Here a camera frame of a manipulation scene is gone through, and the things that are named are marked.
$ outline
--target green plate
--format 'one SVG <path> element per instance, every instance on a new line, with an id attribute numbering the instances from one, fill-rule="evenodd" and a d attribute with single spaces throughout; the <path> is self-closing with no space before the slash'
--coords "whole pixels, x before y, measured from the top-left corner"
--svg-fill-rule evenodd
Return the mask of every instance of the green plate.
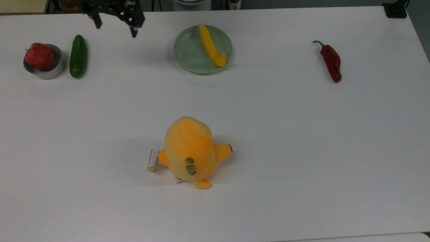
<path id="1" fill-rule="evenodd" d="M 227 52 L 228 64 L 233 51 L 230 38 L 219 28 L 210 25 L 205 26 L 218 52 L 220 54 Z M 222 68 L 215 66 L 206 53 L 200 39 L 198 25 L 187 28 L 180 33 L 173 44 L 173 52 L 175 53 L 176 60 L 183 68 L 197 74 L 209 74 Z"/>

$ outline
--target metal bowl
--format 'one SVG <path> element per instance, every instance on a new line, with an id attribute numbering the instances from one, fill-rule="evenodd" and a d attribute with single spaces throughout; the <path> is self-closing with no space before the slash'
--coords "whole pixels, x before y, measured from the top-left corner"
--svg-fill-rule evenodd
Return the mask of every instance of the metal bowl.
<path id="1" fill-rule="evenodd" d="M 48 46 L 54 52 L 54 55 L 55 55 L 54 63 L 52 64 L 51 68 L 42 71 L 37 68 L 31 67 L 29 64 L 27 64 L 25 60 L 24 60 L 24 68 L 28 72 L 32 73 L 33 75 L 37 76 L 40 79 L 49 80 L 57 77 L 63 72 L 65 67 L 65 61 L 63 58 L 63 53 L 61 52 L 60 48 L 58 48 L 53 44 L 44 44 L 44 45 Z"/>

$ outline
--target pepper stem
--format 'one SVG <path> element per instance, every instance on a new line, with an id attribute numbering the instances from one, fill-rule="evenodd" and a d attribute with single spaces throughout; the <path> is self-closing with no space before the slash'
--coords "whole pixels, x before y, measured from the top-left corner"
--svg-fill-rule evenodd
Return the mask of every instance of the pepper stem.
<path id="1" fill-rule="evenodd" d="M 321 45 L 321 48 L 323 48 L 324 46 L 326 46 L 325 44 L 321 43 L 321 41 L 318 41 L 318 40 L 312 41 L 312 43 L 319 43 Z"/>

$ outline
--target green spots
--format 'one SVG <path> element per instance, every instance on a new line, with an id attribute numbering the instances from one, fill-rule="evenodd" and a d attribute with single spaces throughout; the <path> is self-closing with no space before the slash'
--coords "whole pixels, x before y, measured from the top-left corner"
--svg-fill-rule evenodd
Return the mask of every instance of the green spots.
<path id="1" fill-rule="evenodd" d="M 185 164 L 186 164 L 187 166 L 193 165 L 193 164 L 194 164 L 194 160 L 193 160 L 193 158 L 190 158 L 190 157 L 186 158 L 186 159 L 185 159 Z"/>
<path id="2" fill-rule="evenodd" d="M 193 173 L 197 171 L 197 167 L 195 165 L 187 166 L 186 169 L 189 173 Z"/>
<path id="3" fill-rule="evenodd" d="M 195 165 L 193 165 L 194 159 L 191 157 L 186 158 L 185 164 L 187 165 L 187 167 L 185 169 L 187 169 L 188 175 L 194 176 L 197 172 L 197 167 Z"/>

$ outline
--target plush toy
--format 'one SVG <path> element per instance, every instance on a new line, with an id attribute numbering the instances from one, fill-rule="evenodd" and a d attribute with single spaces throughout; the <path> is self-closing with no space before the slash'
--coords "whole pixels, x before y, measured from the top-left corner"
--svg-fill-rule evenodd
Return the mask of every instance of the plush toy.
<path id="1" fill-rule="evenodd" d="M 211 188 L 211 183 L 204 178 L 233 151 L 229 144 L 214 144 L 209 127 L 188 116 L 179 118 L 169 127 L 164 145 L 166 147 L 158 153 L 158 162 L 200 189 Z"/>

